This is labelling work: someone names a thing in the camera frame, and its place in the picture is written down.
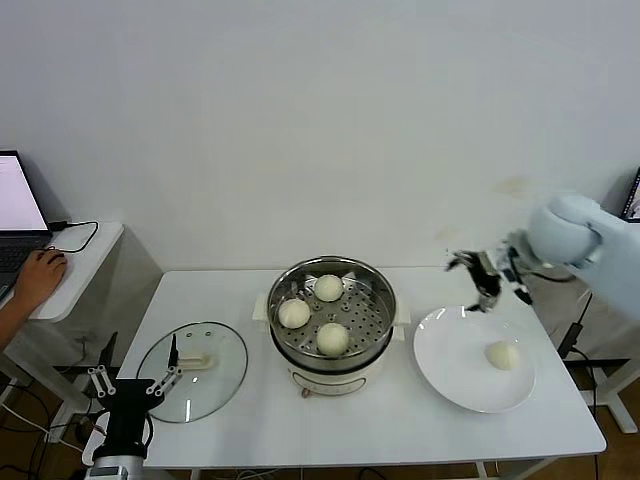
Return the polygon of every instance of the cable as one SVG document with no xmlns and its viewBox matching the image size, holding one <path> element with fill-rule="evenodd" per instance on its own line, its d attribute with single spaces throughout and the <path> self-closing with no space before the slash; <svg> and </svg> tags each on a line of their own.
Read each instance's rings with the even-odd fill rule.
<svg viewBox="0 0 640 480">
<path fill-rule="evenodd" d="M 24 475 L 27 475 L 27 477 L 28 477 L 28 478 L 31 478 L 31 476 L 32 476 L 32 475 L 34 475 L 34 476 L 35 476 L 35 478 L 36 478 L 36 480 L 40 480 L 40 477 L 38 477 L 37 475 L 35 475 L 33 472 L 30 472 L 29 470 L 25 470 L 25 469 L 23 469 L 23 468 L 20 468 L 20 467 L 18 467 L 18 466 L 16 466 L 16 465 L 11 465 L 11 464 L 0 465 L 0 472 L 1 472 L 2 470 L 7 470 L 7 469 L 9 469 L 9 470 L 14 470 L 14 471 L 16 471 L 16 472 L 18 472 L 18 473 L 22 473 L 22 474 L 24 474 Z"/>
<path fill-rule="evenodd" d="M 596 410 L 596 407 L 598 406 L 598 384 L 596 383 L 596 376 L 593 373 L 593 366 L 591 365 L 591 360 L 589 360 L 589 357 L 587 357 L 584 353 L 582 353 L 580 350 L 578 350 L 577 348 L 573 347 L 571 349 L 572 352 L 577 353 L 578 355 L 580 355 L 582 358 L 584 358 L 584 360 L 587 362 L 587 367 L 589 368 L 589 373 L 591 375 L 591 386 L 593 388 L 593 407 L 592 407 L 592 414 L 593 414 L 593 419 L 596 421 L 596 425 L 598 425 L 598 412 Z M 594 461 L 594 466 L 595 466 L 595 478 L 596 480 L 600 480 L 600 465 L 598 463 L 598 454 L 596 453 L 593 456 L 593 461 Z"/>
<path fill-rule="evenodd" d="M 584 314 L 587 313 L 587 309 L 589 308 L 589 305 L 591 305 L 591 300 L 593 300 L 593 293 L 589 294 L 589 298 L 587 299 L 587 303 L 584 305 L 584 308 L 582 309 L 582 313 L 580 314 L 580 318 L 576 322 L 578 325 L 582 325 L 582 320 L 584 319 Z"/>
<path fill-rule="evenodd" d="M 49 409 L 47 408 L 47 406 L 44 404 L 44 402 L 42 401 L 42 399 L 36 395 L 35 393 L 33 393 L 32 391 L 30 391 L 28 389 L 28 387 L 23 387 L 22 385 L 14 385 L 12 383 L 0 383 L 0 387 L 11 387 L 11 388 L 15 388 L 18 390 L 21 390 L 29 395 L 31 395 L 33 398 L 35 398 L 38 403 L 40 403 L 40 405 L 42 406 L 42 409 L 45 411 L 46 415 L 47 415 L 47 420 L 49 420 L 51 418 L 51 413 L 49 413 Z"/>
<path fill-rule="evenodd" d="M 89 235 L 89 238 L 87 238 L 87 241 L 84 242 L 84 245 L 82 245 L 80 248 L 76 248 L 75 250 L 62 250 L 62 249 L 58 249 L 59 251 L 61 251 L 62 253 L 79 253 L 81 251 L 83 251 L 87 245 L 89 245 L 89 242 L 91 242 L 91 240 L 93 240 L 93 237 L 96 236 L 96 233 L 98 233 L 98 222 L 79 222 L 79 223 L 69 223 L 69 222 L 52 222 L 49 224 L 49 228 L 51 228 L 51 230 L 53 231 L 61 231 L 61 230 L 65 230 L 67 228 L 72 228 L 72 227 L 80 227 L 82 225 L 94 225 L 94 229 L 93 232 L 91 232 L 91 235 Z"/>
<path fill-rule="evenodd" d="M 149 445 L 151 445 L 151 440 L 153 440 L 153 422 L 151 421 L 151 415 L 149 415 L 148 413 L 144 418 L 147 421 L 147 424 L 149 425 L 149 436 L 147 437 L 147 440 L 144 442 L 144 446 L 145 448 L 149 448 Z"/>
<path fill-rule="evenodd" d="M 589 298 L 587 299 L 587 303 L 584 305 L 582 309 L 582 313 L 580 314 L 580 318 L 577 322 L 573 322 L 569 326 L 569 330 L 565 333 L 562 341 L 560 342 L 560 346 L 558 347 L 558 355 L 561 359 L 567 358 L 569 352 L 575 347 L 576 343 L 578 343 L 578 337 L 580 336 L 580 332 L 582 332 L 582 320 L 584 320 L 584 316 L 589 309 L 589 305 L 591 305 L 591 300 L 593 299 L 593 293 L 589 293 Z"/>
<path fill-rule="evenodd" d="M 262 475 L 269 475 L 271 473 L 275 473 L 277 471 L 281 470 L 280 468 L 274 468 L 273 470 L 268 470 L 266 472 L 262 472 L 262 473 L 256 473 L 253 470 L 243 470 L 242 472 L 240 472 L 238 474 L 238 476 L 236 477 L 236 480 L 249 480 L 250 478 L 262 478 Z M 245 473 L 252 473 L 253 475 L 248 475 L 245 476 Z"/>
<path fill-rule="evenodd" d="M 28 390 L 28 387 L 24 387 L 22 385 L 14 385 L 12 383 L 2 383 L 0 384 L 0 386 L 4 386 L 4 387 L 11 387 L 11 388 L 16 388 L 18 390 L 21 390 L 23 392 L 26 392 L 28 395 L 32 396 L 33 398 L 35 398 L 38 403 L 40 403 L 40 405 L 42 406 L 42 409 L 44 410 L 45 414 L 47 415 L 47 425 L 51 424 L 51 413 L 49 412 L 49 409 L 47 408 L 47 406 L 44 404 L 44 402 L 42 401 L 42 399 L 36 395 L 35 393 L 31 392 L 30 390 Z M 33 446 L 33 450 L 31 451 L 31 457 L 29 459 L 29 469 L 27 470 L 27 475 L 28 478 L 31 479 L 32 477 L 35 478 L 36 480 L 39 478 L 39 475 L 37 473 L 35 473 L 33 471 L 33 461 L 36 458 L 36 452 L 38 451 L 38 445 L 40 444 L 40 439 L 42 438 L 42 435 L 39 435 L 35 445 Z"/>
<path fill-rule="evenodd" d="M 533 275 L 534 277 L 538 277 L 538 278 L 541 278 L 542 280 L 546 280 L 547 282 L 552 282 L 552 283 L 571 283 L 576 279 L 575 275 L 571 275 L 570 277 L 563 277 L 563 278 L 553 278 L 553 277 L 547 277 L 546 275 L 542 275 L 541 273 L 538 273 L 538 272 L 529 272 L 529 274 Z"/>
<path fill-rule="evenodd" d="M 10 407 L 7 407 L 5 404 L 2 404 L 2 407 L 4 407 L 9 413 L 11 413 L 15 417 L 19 418 L 23 422 L 28 423 L 32 427 L 35 427 L 38 430 L 40 430 L 41 432 L 47 434 L 47 436 L 51 435 L 51 432 L 49 430 L 47 430 L 46 428 L 41 427 L 37 423 L 33 423 L 31 420 L 28 420 L 28 419 L 24 418 L 22 415 L 20 415 L 19 413 L 14 412 Z M 60 443 L 63 444 L 63 445 L 66 445 L 69 448 L 73 448 L 74 450 L 77 450 L 78 452 L 82 453 L 82 449 L 76 447 L 75 445 L 71 445 L 70 443 L 67 443 L 64 440 L 60 440 Z"/>
<path fill-rule="evenodd" d="M 370 467 L 364 467 L 363 469 L 360 470 L 360 473 L 358 473 L 358 480 L 362 480 L 366 472 L 374 473 L 378 478 L 380 478 L 380 480 L 387 480 L 387 477 L 382 475 L 379 471 L 374 470 L 373 468 L 370 468 Z"/>
<path fill-rule="evenodd" d="M 80 340 L 82 341 L 82 356 L 80 357 L 79 360 L 73 362 L 71 365 L 69 365 L 64 370 L 60 370 L 58 373 L 61 373 L 61 374 L 62 373 L 67 373 L 73 367 L 77 367 L 78 365 L 80 365 L 82 362 L 85 361 L 85 359 L 87 358 L 87 337 L 82 337 Z"/>
</svg>

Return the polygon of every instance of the monitor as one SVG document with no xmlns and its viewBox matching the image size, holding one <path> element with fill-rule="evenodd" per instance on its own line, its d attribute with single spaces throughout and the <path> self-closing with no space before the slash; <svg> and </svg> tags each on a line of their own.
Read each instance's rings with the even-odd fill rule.
<svg viewBox="0 0 640 480">
<path fill-rule="evenodd" d="M 17 153 L 0 152 L 0 232 L 48 230 Z"/>
</svg>

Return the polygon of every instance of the steamed bun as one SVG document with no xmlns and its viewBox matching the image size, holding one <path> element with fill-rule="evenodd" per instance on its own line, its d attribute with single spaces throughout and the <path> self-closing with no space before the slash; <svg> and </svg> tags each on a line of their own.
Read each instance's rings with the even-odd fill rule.
<svg viewBox="0 0 640 480">
<path fill-rule="evenodd" d="M 503 340 L 489 345 L 487 359 L 499 370 L 513 370 L 520 363 L 520 351 L 513 343 Z"/>
<path fill-rule="evenodd" d="M 303 300 L 287 300 L 278 310 L 278 319 L 283 327 L 300 328 L 309 321 L 311 310 Z"/>
<path fill-rule="evenodd" d="M 323 275 L 316 280 L 313 291 L 319 300 L 333 302 L 342 296 L 344 285 L 342 285 L 342 280 L 335 275 Z"/>
<path fill-rule="evenodd" d="M 337 357 L 349 347 L 349 332 L 339 323 L 327 323 L 318 330 L 318 350 L 330 357 Z"/>
</svg>

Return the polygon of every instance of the small white desk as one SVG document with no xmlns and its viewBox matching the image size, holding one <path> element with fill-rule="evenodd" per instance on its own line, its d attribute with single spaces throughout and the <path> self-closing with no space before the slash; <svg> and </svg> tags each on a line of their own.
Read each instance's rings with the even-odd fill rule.
<svg viewBox="0 0 640 480">
<path fill-rule="evenodd" d="M 505 293 L 498 309 L 527 332 L 538 368 L 529 400 L 503 414 L 464 410 L 421 376 L 413 330 L 443 305 L 470 304 L 464 271 L 440 267 L 382 269 L 411 310 L 407 341 L 392 342 L 379 376 L 344 397 L 303 399 L 271 338 L 252 322 L 254 301 L 278 271 L 170 272 L 164 275 L 124 360 L 134 378 L 147 350 L 191 322 L 217 321 L 244 338 L 249 365 L 235 397 L 193 423 L 154 421 L 146 466 L 154 469 L 467 463 L 538 459 L 506 478 L 525 478 L 555 457 L 600 452 L 606 442 L 533 310 Z M 102 436 L 93 433 L 83 460 Z"/>
<path fill-rule="evenodd" d="M 54 234 L 51 245 L 63 250 L 80 248 L 93 228 L 93 225 L 83 225 L 58 232 Z M 34 311 L 29 322 L 55 323 L 67 317 L 120 238 L 122 231 L 120 223 L 100 222 L 98 232 L 82 252 L 67 254 L 69 264 L 62 282 L 51 297 Z M 13 293 L 4 299 L 2 305 L 11 296 Z M 52 341 L 67 341 L 62 335 L 52 333 L 52 336 Z M 65 423 L 73 413 L 87 410 L 89 399 L 49 364 L 40 353 L 38 342 L 30 337 L 28 329 L 18 333 L 4 354 L 64 401 L 54 420 L 55 424 Z M 2 357 L 1 360 L 0 365 L 11 368 L 6 358 Z"/>
</svg>

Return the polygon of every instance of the black cable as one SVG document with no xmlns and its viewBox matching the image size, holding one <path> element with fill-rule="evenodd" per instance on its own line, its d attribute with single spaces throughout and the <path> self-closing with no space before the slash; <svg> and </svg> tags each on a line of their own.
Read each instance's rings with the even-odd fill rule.
<svg viewBox="0 0 640 480">
<path fill-rule="evenodd" d="M 553 278 L 553 277 L 547 277 L 546 275 L 542 275 L 541 273 L 537 273 L 537 272 L 529 272 L 529 274 L 533 275 L 534 277 L 541 278 L 542 280 L 546 280 L 547 282 L 553 282 L 553 283 L 571 283 L 576 279 L 574 275 L 571 275 L 570 277 Z"/>
<path fill-rule="evenodd" d="M 61 428 L 61 427 L 70 427 L 71 425 L 80 425 L 82 422 L 69 422 L 69 423 L 60 423 L 58 425 L 51 425 L 51 428 Z M 20 430 L 17 428 L 5 427 L 4 425 L 0 425 L 0 430 L 6 430 L 7 432 L 13 433 L 38 433 L 42 432 L 42 430 L 38 430 L 34 428 L 33 430 Z"/>
<path fill-rule="evenodd" d="M 591 375 L 591 386 L 593 388 L 593 407 L 592 407 L 591 412 L 593 413 L 593 419 L 596 421 L 596 425 L 598 425 L 598 412 L 596 410 L 596 407 L 598 406 L 598 397 L 597 397 L 598 384 L 596 383 L 596 376 L 593 373 L 593 366 L 591 365 L 591 360 L 589 360 L 589 357 L 587 357 L 584 353 L 582 353 L 580 350 L 578 350 L 575 347 L 573 347 L 571 349 L 571 351 L 577 353 L 580 356 L 582 356 L 582 358 L 584 358 L 585 362 L 587 362 L 587 367 L 589 368 L 589 373 Z M 593 456 L 593 460 L 594 460 L 594 465 L 595 465 L 596 480 L 600 480 L 600 465 L 598 463 L 598 454 L 597 453 Z"/>
<path fill-rule="evenodd" d="M 589 308 L 589 305 L 591 305 L 591 300 L 592 299 L 593 299 L 593 293 L 590 293 L 589 294 L 589 298 L 587 299 L 587 303 L 585 303 L 584 308 L 582 309 L 582 313 L 580 314 L 580 318 L 576 322 L 578 325 L 582 324 L 582 319 L 584 318 L 584 314 L 587 313 L 587 309 Z"/>
<path fill-rule="evenodd" d="M 577 322 L 573 322 L 569 326 L 569 330 L 564 334 L 562 341 L 560 342 L 560 346 L 558 347 L 558 355 L 561 359 L 567 358 L 569 352 L 573 347 L 578 343 L 578 337 L 580 336 L 580 332 L 582 332 L 582 320 L 584 320 L 584 316 L 589 309 L 589 305 L 591 305 L 591 300 L 593 299 L 593 293 L 589 293 L 589 298 L 587 299 L 587 303 L 585 303 L 584 308 L 582 309 L 582 313 L 580 314 L 580 318 Z"/>
<path fill-rule="evenodd" d="M 26 387 L 23 387 L 22 385 L 13 385 L 11 383 L 2 383 L 2 384 L 0 384 L 0 386 L 4 386 L 5 388 L 6 387 L 11 387 L 11 388 L 15 388 L 15 389 L 21 390 L 23 392 L 26 392 L 28 395 L 31 395 L 33 398 L 35 398 L 38 401 L 38 403 L 40 403 L 40 405 L 42 406 L 43 410 L 45 411 L 45 414 L 47 415 L 47 426 L 51 425 L 51 413 L 49 412 L 49 409 L 47 408 L 45 403 L 42 401 L 42 399 L 38 395 L 36 395 L 35 393 L 31 392 L 30 390 L 28 390 Z M 40 439 L 44 435 L 40 430 L 38 430 L 38 432 L 40 432 L 40 434 L 38 435 L 36 443 L 33 446 L 33 450 L 31 451 L 31 457 L 29 458 L 29 469 L 24 471 L 24 473 L 27 474 L 27 478 L 29 478 L 29 479 L 35 478 L 36 480 L 39 479 L 39 473 L 33 471 L 33 461 L 34 461 L 34 459 L 36 457 L 36 452 L 38 451 L 38 445 L 40 444 Z"/>
<path fill-rule="evenodd" d="M 93 232 L 91 232 L 91 235 L 89 235 L 89 238 L 87 238 L 87 241 L 84 242 L 84 245 L 82 245 L 80 248 L 77 248 L 75 250 L 58 249 L 62 253 L 79 253 L 82 250 L 84 250 L 87 247 L 87 245 L 89 245 L 89 242 L 91 242 L 91 240 L 93 240 L 93 237 L 96 236 L 96 233 L 98 233 L 98 228 L 99 228 L 98 222 L 94 222 L 94 221 L 91 221 L 91 222 L 79 222 L 79 223 L 56 222 L 56 224 L 59 224 L 59 225 L 57 225 L 57 228 L 56 228 L 56 230 L 58 230 L 58 231 L 59 230 L 65 230 L 67 228 L 72 228 L 72 227 L 80 227 L 82 225 L 94 225 L 95 226 L 95 228 L 93 229 Z"/>
<path fill-rule="evenodd" d="M 16 465 L 11 465 L 11 464 L 0 465 L 0 472 L 2 470 L 7 470 L 7 469 L 14 470 L 14 471 L 16 471 L 18 473 L 22 473 L 24 475 L 27 475 L 28 478 L 31 478 L 31 476 L 33 475 L 33 472 L 29 472 L 28 470 L 20 468 L 20 467 L 18 467 Z"/>
<path fill-rule="evenodd" d="M 151 445 L 151 441 L 153 440 L 153 422 L 151 421 L 151 415 L 149 415 L 148 413 L 144 418 L 147 421 L 147 424 L 149 425 L 149 436 L 147 437 L 147 440 L 144 442 L 144 446 L 146 448 L 149 448 L 149 445 Z"/>
<path fill-rule="evenodd" d="M 36 395 L 35 393 L 33 393 L 32 391 L 30 391 L 28 389 L 28 387 L 23 387 L 22 385 L 14 385 L 12 383 L 0 383 L 0 387 L 11 387 L 11 388 L 15 388 L 17 390 L 21 390 L 23 392 L 26 392 L 27 394 L 31 395 L 33 398 L 35 398 L 38 403 L 40 403 L 40 405 L 42 406 L 42 409 L 45 411 L 45 413 L 47 414 L 47 420 L 51 420 L 51 413 L 49 413 L 49 409 L 47 408 L 47 406 L 44 404 L 44 402 L 42 401 L 42 399 Z"/>
<path fill-rule="evenodd" d="M 375 474 L 378 478 L 380 478 L 380 480 L 387 480 L 387 477 L 385 477 L 384 475 L 382 475 L 379 471 L 371 468 L 371 467 L 364 467 L 362 469 L 360 469 L 360 473 L 358 473 L 358 480 L 362 480 L 364 478 L 364 474 L 366 472 L 371 472 L 373 474 Z"/>
</svg>

